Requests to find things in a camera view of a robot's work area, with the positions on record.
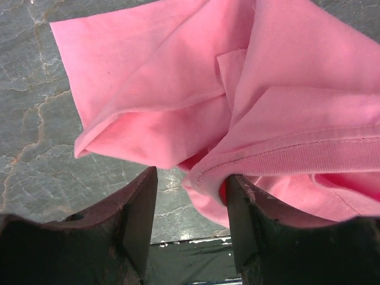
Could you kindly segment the pink t shirt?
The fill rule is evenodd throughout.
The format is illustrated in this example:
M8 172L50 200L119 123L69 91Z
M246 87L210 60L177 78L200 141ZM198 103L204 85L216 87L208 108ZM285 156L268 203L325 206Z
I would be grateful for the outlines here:
M379 214L379 45L311 1L157 1L50 25L91 153L224 181L343 221Z

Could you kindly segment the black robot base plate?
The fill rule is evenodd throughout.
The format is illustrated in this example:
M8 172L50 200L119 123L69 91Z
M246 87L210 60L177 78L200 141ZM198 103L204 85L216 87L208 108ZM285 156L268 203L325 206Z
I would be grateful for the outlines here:
M242 284L230 236L152 244L145 284Z

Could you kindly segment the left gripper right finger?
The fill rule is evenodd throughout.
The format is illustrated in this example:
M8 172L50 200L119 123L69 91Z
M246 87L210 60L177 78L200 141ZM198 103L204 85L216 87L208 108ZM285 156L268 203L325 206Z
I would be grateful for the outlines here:
M240 175L227 179L226 199L244 284L379 283L378 217L315 217Z

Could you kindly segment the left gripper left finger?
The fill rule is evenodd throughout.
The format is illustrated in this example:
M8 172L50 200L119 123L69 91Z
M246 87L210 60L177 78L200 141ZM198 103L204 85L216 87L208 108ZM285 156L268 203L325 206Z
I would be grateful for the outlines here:
M149 167L63 221L1 216L2 284L143 284L157 196Z

